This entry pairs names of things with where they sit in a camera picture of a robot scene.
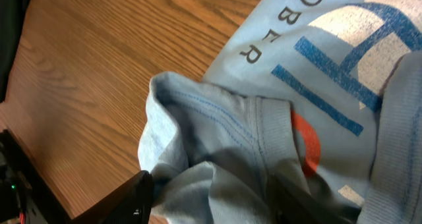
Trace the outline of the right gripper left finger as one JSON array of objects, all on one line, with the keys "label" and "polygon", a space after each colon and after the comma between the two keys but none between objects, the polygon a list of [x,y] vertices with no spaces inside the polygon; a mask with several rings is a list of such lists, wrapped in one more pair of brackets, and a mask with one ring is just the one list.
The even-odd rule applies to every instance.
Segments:
[{"label": "right gripper left finger", "polygon": [[148,223],[153,194],[152,175],[148,171],[140,171],[71,222],[77,224]]}]

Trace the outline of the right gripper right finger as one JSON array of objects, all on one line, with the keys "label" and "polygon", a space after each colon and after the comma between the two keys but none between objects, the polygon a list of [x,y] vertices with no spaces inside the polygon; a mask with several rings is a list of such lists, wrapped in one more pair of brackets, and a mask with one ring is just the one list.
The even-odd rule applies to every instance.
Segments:
[{"label": "right gripper right finger", "polygon": [[270,175],[268,177],[266,197],[275,223],[352,223],[318,203],[283,176]]}]

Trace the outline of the light blue printed t-shirt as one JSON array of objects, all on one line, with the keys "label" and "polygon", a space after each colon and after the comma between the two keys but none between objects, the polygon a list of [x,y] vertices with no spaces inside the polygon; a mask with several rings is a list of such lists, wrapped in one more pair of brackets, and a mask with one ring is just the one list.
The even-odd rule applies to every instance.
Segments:
[{"label": "light blue printed t-shirt", "polygon": [[352,223],[421,222],[421,0],[262,0],[200,82],[152,77],[169,223],[275,223],[270,175]]}]

